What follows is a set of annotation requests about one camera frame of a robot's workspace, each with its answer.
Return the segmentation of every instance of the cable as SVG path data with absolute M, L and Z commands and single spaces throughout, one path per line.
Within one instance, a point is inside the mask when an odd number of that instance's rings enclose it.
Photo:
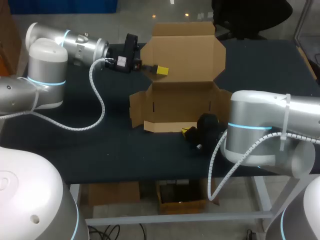
M 37 112 L 34 112 L 34 111 L 21 111 L 21 112 L 17 112 L 17 113 L 13 113 L 13 114 L 9 114 L 9 115 L 4 115 L 4 116 L 0 116 L 0 120 L 4 120 L 4 119 L 10 119 L 10 118 L 14 118 L 14 117 L 18 117 L 18 116 L 21 116 L 21 115 L 27 115 L 27 114 L 32 114 L 32 115 L 35 115 L 39 118 L 42 118 L 46 121 L 49 121 L 50 123 L 60 127 L 60 128 L 63 128 L 63 129 L 66 129 L 66 130 L 69 130 L 69 131 L 76 131 L 76 132 L 79 132 L 79 131 L 85 131 L 85 130 L 89 130 L 89 129 L 92 129 L 94 128 L 95 126 L 97 126 L 105 117 L 105 114 L 106 114 L 106 108 L 105 108 L 105 103 L 103 101 L 103 99 L 101 98 L 100 94 L 98 93 L 97 89 L 96 89 L 96 86 L 95 86 L 95 83 L 94 83 L 94 80 L 93 80 L 93 71 L 95 69 L 95 66 L 100 63 L 100 62 L 107 62 L 109 63 L 108 60 L 112 60 L 113 58 L 100 58 L 96 61 L 94 61 L 90 67 L 90 70 L 89 70 L 89 81 L 90 81 L 90 84 L 91 84 L 91 87 L 92 87 L 92 90 L 94 91 L 94 94 L 96 95 L 96 97 L 98 98 L 100 104 L 101 104 L 101 116 L 100 118 L 92 125 L 90 126 L 87 126 L 87 127 L 80 127 L 80 128 L 75 128 L 75 127 L 69 127 L 69 126 L 65 126 L 47 116 L 44 116 L 40 113 L 37 113 Z
M 142 226 L 141 223 L 139 223 L 139 226 L 141 227 L 141 229 L 142 229 L 142 231 L 143 231 L 143 240 L 147 240 L 147 236 L 146 236 L 146 232 L 145 232 L 144 227 Z M 93 226 L 88 226 L 88 228 L 89 228 L 89 229 L 93 229 L 93 230 L 89 230 L 89 233 L 90 233 L 90 234 L 99 234 L 101 240 L 111 240 L 110 235 L 112 234 L 112 232 L 113 232 L 116 228 L 118 228 L 118 232 L 117 232 L 114 240 L 117 240 L 117 238 L 119 237 L 119 234 L 120 234 L 120 225 L 118 225 L 118 224 L 115 225 L 115 226 L 111 229 L 111 231 L 110 231 L 109 233 L 107 233 L 107 231 L 108 231 L 108 229 L 110 228 L 110 225 L 105 228 L 104 232 L 99 231 L 98 229 L 96 229 L 96 228 L 93 227 Z
M 211 195 L 211 177 L 212 177 L 212 168 L 213 168 L 213 164 L 215 161 L 215 157 L 216 154 L 218 152 L 218 149 L 220 148 L 223 140 L 226 138 L 227 136 L 227 131 L 224 132 L 224 134 L 222 135 L 222 137 L 220 138 L 218 144 L 216 145 L 211 160 L 210 160 L 210 165 L 209 165 L 209 173 L 208 173 L 208 184 L 207 184 L 207 195 L 210 201 L 212 201 L 213 199 L 215 199 L 215 197 L 218 195 L 219 191 L 221 190 L 221 188 L 225 185 L 225 183 L 227 182 L 227 180 L 231 177 L 231 175 L 237 170 L 237 168 L 240 166 L 240 164 L 250 155 L 250 153 L 259 145 L 261 144 L 263 141 L 270 139 L 270 138 L 274 138 L 274 137 L 280 137 L 282 135 L 282 132 L 273 132 L 270 133 L 268 135 L 265 135 L 261 138 L 259 138 L 246 152 L 245 154 L 243 154 L 243 156 L 236 162 L 236 164 L 231 168 L 231 170 L 226 174 L 226 176 L 222 179 L 222 181 L 220 182 L 220 184 L 218 185 L 218 187 L 216 188 L 216 190 L 214 191 L 214 193 Z M 305 142 L 311 142 L 313 144 L 319 144 L 320 145 L 320 140 L 318 139 L 314 139 L 314 138 L 310 138 L 310 137 L 306 137 L 306 136 L 301 136 L 301 135 L 297 135 L 297 134 L 293 134 L 293 133 L 286 133 L 285 134 L 287 137 L 289 138 L 293 138 L 293 139 L 298 139 L 298 140 L 302 140 Z
M 142 231 L 143 231 L 143 239 L 147 240 L 147 236 L 146 236 L 146 232 L 145 232 L 144 226 L 142 226 L 141 223 L 139 223 L 139 225 L 140 225 L 140 227 L 142 228 Z

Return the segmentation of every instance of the cardboard box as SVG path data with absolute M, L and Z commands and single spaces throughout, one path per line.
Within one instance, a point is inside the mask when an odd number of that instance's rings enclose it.
M 0 76 L 17 73 L 21 39 L 8 0 L 0 0 Z
M 139 182 L 94 183 L 89 184 L 88 205 L 98 206 L 140 201 Z
M 225 69 L 226 49 L 211 22 L 158 23 L 140 53 L 142 64 L 169 72 L 145 72 L 152 84 L 130 96 L 133 128 L 144 124 L 150 132 L 180 132 L 196 126 L 203 113 L 228 123 L 232 94 L 213 82 Z
M 207 179 L 200 179 L 196 181 L 197 187 L 190 187 L 187 193 L 190 194 L 192 200 L 183 201 L 177 200 L 176 202 L 167 202 L 163 197 L 163 188 L 166 186 L 160 185 L 159 182 L 156 183 L 156 194 L 159 202 L 159 211 L 161 214 L 175 215 L 175 214 L 199 214 L 202 213 L 207 204 Z M 213 193 L 216 189 L 215 180 L 211 181 L 211 192 Z M 219 199 L 216 197 L 213 204 L 219 205 Z

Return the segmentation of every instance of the dark blue tablecloth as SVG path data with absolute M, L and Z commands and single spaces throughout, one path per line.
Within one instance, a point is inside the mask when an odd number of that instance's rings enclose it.
M 228 40 L 223 44 L 226 69 L 215 80 L 221 89 L 320 97 L 318 85 L 290 41 Z M 90 87 L 88 72 L 86 68 L 70 65 L 63 105 L 39 112 L 67 126 L 94 123 L 101 107 Z M 94 82 L 107 108 L 99 126 L 85 132 L 71 132 L 35 116 L 21 116 L 5 123 L 1 146 L 45 157 L 67 184 L 207 176 L 210 156 L 191 150 L 181 133 L 150 133 L 142 126 L 132 129 L 129 95 L 146 90 L 151 83 L 142 73 L 124 74 L 104 69 L 95 74 Z M 232 165 L 218 155 L 212 176 L 223 177 Z M 318 146 L 312 172 L 320 173 Z M 234 176 L 263 175 L 272 173 L 245 166 L 234 173 Z

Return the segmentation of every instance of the metal table frame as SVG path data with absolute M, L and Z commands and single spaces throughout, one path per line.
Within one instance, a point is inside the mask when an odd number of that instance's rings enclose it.
M 288 206 L 288 204 L 316 177 L 317 175 L 308 175 L 302 179 L 291 177 L 273 205 L 271 204 L 263 176 L 251 177 L 250 180 L 254 186 L 254 192 L 259 206 L 259 211 L 90 218 L 86 219 L 85 221 L 90 226 L 105 226 L 116 224 L 262 219 L 263 230 L 266 232 L 273 219 L 276 218 Z M 72 184 L 70 186 L 70 192 L 77 203 L 80 201 L 80 191 L 80 184 Z
M 297 26 L 295 28 L 295 31 L 294 31 L 294 42 L 298 47 L 302 48 L 302 50 L 304 52 L 305 52 L 305 50 L 301 46 L 301 43 L 299 41 L 299 36 L 300 36 L 300 33 L 301 33 L 301 29 L 302 29 L 302 27 L 304 25 L 304 22 L 306 20 L 306 17 L 308 16 L 308 13 L 309 13 L 313 3 L 314 3 L 314 0 L 305 0 L 305 4 L 303 6 L 302 13 L 300 15 L 298 24 L 297 24 Z

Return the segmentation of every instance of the yellow block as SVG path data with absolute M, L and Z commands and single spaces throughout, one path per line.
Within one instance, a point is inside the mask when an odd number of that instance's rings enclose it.
M 161 74 L 161 75 L 168 75 L 169 68 L 163 67 L 163 66 L 158 66 L 158 69 L 156 70 L 156 74 Z

